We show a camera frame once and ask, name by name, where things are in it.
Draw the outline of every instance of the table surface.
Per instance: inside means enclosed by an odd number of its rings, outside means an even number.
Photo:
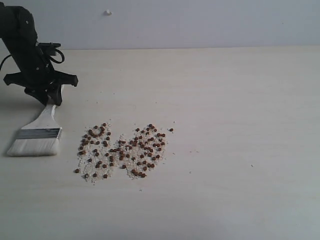
[[[3,240],[318,240],[320,46],[65,50],[61,153],[5,155],[43,106],[0,89]],[[17,71],[12,59],[0,73]],[[85,128],[168,133],[147,178],[73,173]]]

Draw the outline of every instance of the black cable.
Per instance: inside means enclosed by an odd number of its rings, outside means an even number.
[[[2,69],[2,65],[5,63],[5,61],[8,59],[8,58],[10,58],[11,57],[11,54],[10,55],[8,55],[8,56],[6,56],[3,60],[2,60],[2,62],[0,63],[0,71],[1,71],[1,69]]]
[[[48,58],[52,61],[52,62],[54,62],[54,63],[56,63],[56,64],[62,64],[64,61],[65,61],[65,55],[62,53],[62,51],[60,51],[59,49],[54,49],[54,51],[56,51],[58,54],[60,54],[60,56],[61,56],[61,61],[58,61],[58,60],[55,60],[52,56],[50,56],[49,54],[47,54],[48,55]]]

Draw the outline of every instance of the robotic arm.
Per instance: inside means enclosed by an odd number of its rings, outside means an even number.
[[[34,18],[25,8],[0,2],[0,38],[21,71],[7,74],[3,79],[7,85],[25,87],[26,94],[44,105],[50,97],[57,106],[62,103],[61,85],[77,86],[76,75],[56,71],[51,63],[60,64],[65,60],[57,49],[61,44],[38,43]],[[61,61],[51,57],[56,53],[61,55]]]

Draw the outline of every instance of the pile of seeds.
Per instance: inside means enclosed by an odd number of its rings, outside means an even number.
[[[110,126],[108,123],[96,125],[83,136],[78,152],[79,168],[74,172],[83,174],[87,181],[96,182],[109,178],[114,167],[120,167],[132,179],[145,178],[147,171],[154,169],[164,157],[166,134],[149,124],[144,129],[137,128],[129,141],[120,136],[111,148]]]

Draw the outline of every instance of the wall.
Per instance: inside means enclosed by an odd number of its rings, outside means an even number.
[[[319,0],[4,0],[65,49],[320,44]],[[111,16],[103,15],[109,9]]]

